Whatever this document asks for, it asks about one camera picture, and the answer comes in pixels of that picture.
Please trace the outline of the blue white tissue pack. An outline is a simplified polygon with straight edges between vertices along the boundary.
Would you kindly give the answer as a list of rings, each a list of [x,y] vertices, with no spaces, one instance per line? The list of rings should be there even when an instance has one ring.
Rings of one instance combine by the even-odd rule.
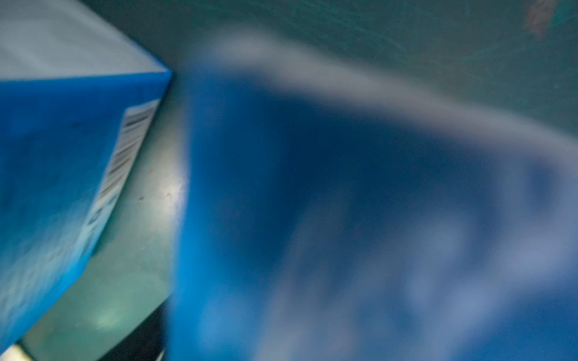
[[[84,271],[172,77],[77,1],[1,3],[1,348]]]
[[[577,141],[258,32],[197,45],[170,360],[575,360]]]

